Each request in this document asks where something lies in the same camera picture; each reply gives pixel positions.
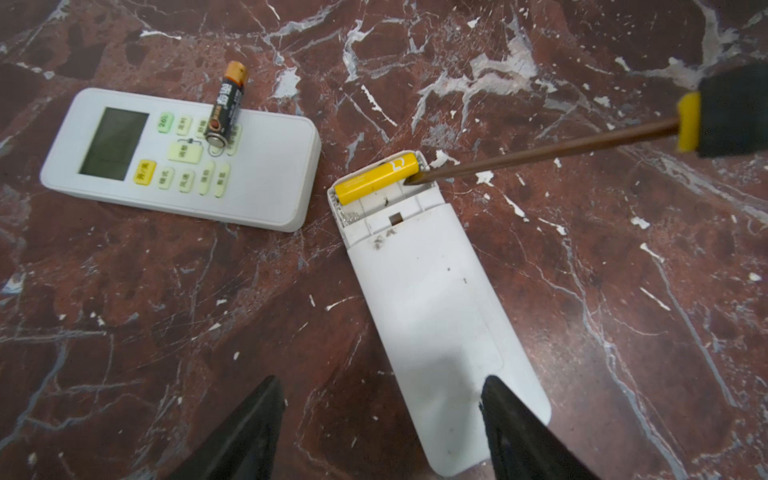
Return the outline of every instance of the yellow button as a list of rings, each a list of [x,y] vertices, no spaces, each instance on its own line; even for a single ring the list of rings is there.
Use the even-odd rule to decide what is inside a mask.
[[[162,134],[166,134],[170,131],[170,126],[174,124],[174,114],[169,111],[163,112],[160,115],[160,120],[157,121],[157,131]]]
[[[179,191],[182,194],[188,194],[192,191],[192,184],[194,184],[194,170],[185,170],[181,174],[181,181],[179,182]]]
[[[197,123],[197,131],[194,136],[197,138],[205,138],[205,127],[208,125],[208,120],[203,119]]]
[[[240,137],[242,137],[243,128],[240,125],[235,125],[230,135],[230,143],[227,145],[227,155],[232,156],[237,153],[237,147],[240,146]]]
[[[149,185],[152,181],[152,174],[154,173],[154,168],[156,166],[157,162],[153,162],[152,160],[140,161],[139,167],[136,169],[136,174],[134,174],[134,182],[139,185]]]
[[[170,144],[170,150],[168,150],[168,160],[170,161],[180,161],[185,164],[199,164],[202,157],[203,146],[200,144],[175,141]]]
[[[170,183],[174,181],[174,172],[175,170],[172,167],[165,167],[163,170],[160,170],[157,186],[161,190],[168,190],[170,188]]]
[[[200,195],[205,195],[210,189],[210,182],[214,176],[214,170],[216,170],[216,164],[212,160],[205,161],[203,163],[203,174],[200,175],[200,183],[197,185],[197,192]]]
[[[230,181],[230,165],[227,162],[221,162],[219,173],[216,174],[216,185],[214,185],[214,196],[221,198],[227,191],[227,183]]]
[[[190,127],[192,126],[192,117],[189,115],[184,115],[183,117],[179,117],[179,123],[176,124],[176,135],[181,135],[182,137],[188,133],[190,133]]]

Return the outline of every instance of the screwdriver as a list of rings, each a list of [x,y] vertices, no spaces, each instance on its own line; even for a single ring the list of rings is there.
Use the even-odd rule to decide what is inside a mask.
[[[751,154],[768,148],[768,64],[734,68],[703,79],[699,90],[677,104],[676,118],[576,138],[499,157],[420,171],[405,185],[517,167],[557,157],[585,154],[621,145],[677,135],[677,151],[699,157]]]

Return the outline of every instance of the green button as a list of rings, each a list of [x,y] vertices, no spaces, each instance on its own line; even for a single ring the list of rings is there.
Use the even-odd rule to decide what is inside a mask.
[[[170,126],[174,124],[174,114],[169,111],[164,112],[160,116],[160,120],[157,123],[157,131],[162,134],[166,134],[170,131]]]
[[[188,144],[187,142],[174,142],[168,149],[168,160],[184,162],[185,164],[199,164],[203,157],[203,146],[200,144]]]

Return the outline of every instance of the yellow battery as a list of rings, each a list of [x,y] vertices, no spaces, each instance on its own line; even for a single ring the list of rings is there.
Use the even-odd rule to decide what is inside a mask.
[[[336,185],[334,190],[339,197],[339,202],[347,205],[418,172],[419,161],[416,160],[416,156],[405,154]]]

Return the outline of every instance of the white remote control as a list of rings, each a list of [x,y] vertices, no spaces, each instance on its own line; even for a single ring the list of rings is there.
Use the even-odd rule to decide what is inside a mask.
[[[92,200],[292,232],[320,155],[309,119],[241,110],[229,145],[209,145],[210,104],[89,88],[72,101],[40,172]]]

